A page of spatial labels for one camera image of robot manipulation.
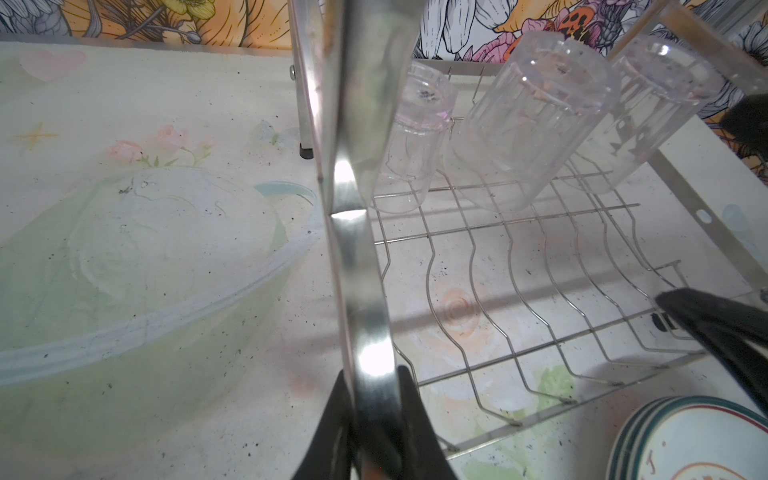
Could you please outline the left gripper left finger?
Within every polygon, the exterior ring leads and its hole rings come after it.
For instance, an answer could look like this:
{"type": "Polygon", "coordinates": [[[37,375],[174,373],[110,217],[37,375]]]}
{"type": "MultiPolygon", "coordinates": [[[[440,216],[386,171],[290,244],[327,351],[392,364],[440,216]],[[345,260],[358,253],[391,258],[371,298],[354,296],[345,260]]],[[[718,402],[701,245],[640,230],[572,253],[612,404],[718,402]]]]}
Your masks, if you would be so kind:
{"type": "Polygon", "coordinates": [[[352,427],[351,400],[344,372],[340,371],[314,436],[292,479],[348,480],[354,459],[352,427]]]}

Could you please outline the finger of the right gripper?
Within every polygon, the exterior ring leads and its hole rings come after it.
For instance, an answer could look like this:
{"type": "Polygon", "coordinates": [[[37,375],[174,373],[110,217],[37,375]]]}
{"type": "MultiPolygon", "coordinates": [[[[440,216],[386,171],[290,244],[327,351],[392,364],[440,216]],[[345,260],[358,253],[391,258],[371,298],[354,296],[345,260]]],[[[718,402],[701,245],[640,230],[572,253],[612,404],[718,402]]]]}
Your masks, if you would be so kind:
{"type": "Polygon", "coordinates": [[[723,365],[766,413],[767,312],[690,288],[661,293],[655,301],[723,365]]]}

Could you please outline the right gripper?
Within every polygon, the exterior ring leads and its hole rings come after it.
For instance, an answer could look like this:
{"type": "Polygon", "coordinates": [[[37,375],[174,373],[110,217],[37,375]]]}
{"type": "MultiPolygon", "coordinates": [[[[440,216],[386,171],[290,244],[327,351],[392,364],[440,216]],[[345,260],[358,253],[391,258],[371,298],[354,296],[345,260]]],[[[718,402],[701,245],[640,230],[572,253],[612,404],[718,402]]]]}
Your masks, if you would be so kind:
{"type": "Polygon", "coordinates": [[[731,137],[740,158],[767,159],[767,94],[745,96],[720,120],[731,137]]]}

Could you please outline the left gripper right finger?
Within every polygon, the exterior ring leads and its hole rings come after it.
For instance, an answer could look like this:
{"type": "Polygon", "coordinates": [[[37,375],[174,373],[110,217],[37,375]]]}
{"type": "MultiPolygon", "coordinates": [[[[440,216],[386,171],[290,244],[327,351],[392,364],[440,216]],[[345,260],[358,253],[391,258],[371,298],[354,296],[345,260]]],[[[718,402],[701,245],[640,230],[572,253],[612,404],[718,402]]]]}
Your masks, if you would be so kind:
{"type": "Polygon", "coordinates": [[[443,454],[410,370],[397,368],[404,421],[403,467],[399,479],[457,480],[443,454]]]}

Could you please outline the pink patterned white plate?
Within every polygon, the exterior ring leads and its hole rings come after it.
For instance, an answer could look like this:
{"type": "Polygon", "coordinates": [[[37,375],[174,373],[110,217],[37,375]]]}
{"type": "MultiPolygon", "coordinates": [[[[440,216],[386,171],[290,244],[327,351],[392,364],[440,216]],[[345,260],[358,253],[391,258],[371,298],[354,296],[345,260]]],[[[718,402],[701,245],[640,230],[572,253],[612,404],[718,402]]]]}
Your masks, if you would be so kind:
{"type": "Polygon", "coordinates": [[[629,479],[765,479],[767,420],[717,399],[676,400],[636,437],[629,479]]]}

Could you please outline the dark rimmed white plate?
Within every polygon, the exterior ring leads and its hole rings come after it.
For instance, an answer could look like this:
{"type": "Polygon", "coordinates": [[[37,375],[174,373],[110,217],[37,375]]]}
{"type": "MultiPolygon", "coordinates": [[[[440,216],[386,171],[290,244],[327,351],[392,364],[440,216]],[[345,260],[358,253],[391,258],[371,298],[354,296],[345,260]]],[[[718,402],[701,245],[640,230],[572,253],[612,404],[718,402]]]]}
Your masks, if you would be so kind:
{"type": "Polygon", "coordinates": [[[623,479],[625,469],[629,464],[632,450],[632,439],[637,434],[644,418],[654,413],[659,408],[678,399],[678,396],[663,397],[653,400],[638,408],[624,423],[617,436],[606,469],[607,480],[623,479]]]}

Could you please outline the chrome two-tier dish rack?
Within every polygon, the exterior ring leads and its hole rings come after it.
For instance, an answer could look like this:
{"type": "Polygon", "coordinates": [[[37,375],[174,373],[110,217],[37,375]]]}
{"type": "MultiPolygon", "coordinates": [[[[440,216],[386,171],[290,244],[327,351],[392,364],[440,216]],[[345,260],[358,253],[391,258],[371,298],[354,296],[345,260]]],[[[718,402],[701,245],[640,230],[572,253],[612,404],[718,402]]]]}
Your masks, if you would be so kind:
{"type": "Polygon", "coordinates": [[[353,464],[364,477],[402,472],[399,366],[455,471],[461,456],[491,455],[520,432],[680,379],[706,350],[657,295],[693,288],[766,305],[766,186],[697,116],[604,194],[560,176],[575,152],[531,204],[507,213],[467,200],[444,171],[453,131],[534,31],[561,33],[611,66],[634,38],[658,37],[710,62],[722,85],[766,91],[766,71],[692,10],[644,8],[609,53],[576,30],[594,19],[618,29],[629,3],[588,3],[506,32],[487,47],[492,62],[469,63],[412,54],[422,27],[466,36],[463,20],[485,3],[289,3],[301,149],[318,163],[353,464]],[[457,98],[423,204],[387,214],[372,200],[414,61],[445,74],[457,98]]]}

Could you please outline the clear glass tumbler right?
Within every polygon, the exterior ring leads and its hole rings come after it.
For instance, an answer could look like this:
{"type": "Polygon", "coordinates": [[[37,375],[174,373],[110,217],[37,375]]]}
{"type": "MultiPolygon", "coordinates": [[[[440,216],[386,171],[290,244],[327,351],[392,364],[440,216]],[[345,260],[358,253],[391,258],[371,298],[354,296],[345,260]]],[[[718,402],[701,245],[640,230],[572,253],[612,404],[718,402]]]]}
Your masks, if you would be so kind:
{"type": "Polygon", "coordinates": [[[719,92],[723,77],[696,53],[654,36],[634,38],[612,62],[620,98],[560,176],[604,194],[634,173],[719,92]]]}

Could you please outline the clear glass tumbler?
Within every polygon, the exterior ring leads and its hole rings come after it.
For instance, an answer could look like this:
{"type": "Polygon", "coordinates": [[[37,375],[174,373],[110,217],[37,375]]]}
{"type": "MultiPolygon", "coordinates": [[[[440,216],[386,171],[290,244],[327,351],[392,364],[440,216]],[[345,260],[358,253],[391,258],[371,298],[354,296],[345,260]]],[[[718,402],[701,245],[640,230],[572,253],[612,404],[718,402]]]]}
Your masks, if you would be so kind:
{"type": "Polygon", "coordinates": [[[723,77],[696,53],[654,36],[634,38],[612,62],[620,98],[560,176],[604,194],[634,173],[719,92],[723,77]]]}
{"type": "Polygon", "coordinates": [[[457,90],[445,74],[411,63],[374,190],[376,211],[404,214],[423,204],[456,98],[457,90]]]}
{"type": "Polygon", "coordinates": [[[498,213],[531,204],[617,102],[618,73],[590,47],[534,31],[453,131],[444,171],[454,189],[498,213]]]}

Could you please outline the clear glass tumbler middle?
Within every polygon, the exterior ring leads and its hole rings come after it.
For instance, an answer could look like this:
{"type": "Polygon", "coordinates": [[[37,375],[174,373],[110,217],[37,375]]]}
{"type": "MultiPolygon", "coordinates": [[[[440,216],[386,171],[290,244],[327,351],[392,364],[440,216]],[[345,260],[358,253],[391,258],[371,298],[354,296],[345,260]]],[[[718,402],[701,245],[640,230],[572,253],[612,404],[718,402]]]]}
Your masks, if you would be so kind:
{"type": "Polygon", "coordinates": [[[618,73],[590,47],[534,31],[453,131],[444,171],[454,189],[498,213],[531,204],[617,102],[618,73]]]}

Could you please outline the clear plastic lid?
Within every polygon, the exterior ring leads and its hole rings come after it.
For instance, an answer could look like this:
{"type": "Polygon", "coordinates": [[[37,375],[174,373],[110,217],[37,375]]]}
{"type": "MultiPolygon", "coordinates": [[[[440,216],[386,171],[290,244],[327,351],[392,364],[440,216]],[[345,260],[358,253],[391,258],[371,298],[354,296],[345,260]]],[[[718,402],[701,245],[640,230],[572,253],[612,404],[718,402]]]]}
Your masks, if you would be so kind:
{"type": "Polygon", "coordinates": [[[180,166],[41,213],[1,248],[3,442],[109,452],[209,407],[269,335],[321,214],[302,185],[180,166]]]}

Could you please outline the clear glass tumbler left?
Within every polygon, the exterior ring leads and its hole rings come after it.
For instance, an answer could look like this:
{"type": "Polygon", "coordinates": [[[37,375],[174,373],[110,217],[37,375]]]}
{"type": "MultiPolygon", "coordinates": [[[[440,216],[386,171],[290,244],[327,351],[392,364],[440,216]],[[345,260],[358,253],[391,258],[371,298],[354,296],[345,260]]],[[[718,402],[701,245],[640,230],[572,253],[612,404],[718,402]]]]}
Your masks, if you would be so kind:
{"type": "Polygon", "coordinates": [[[404,214],[423,204],[456,98],[457,90],[445,74],[411,63],[374,190],[376,211],[404,214]]]}

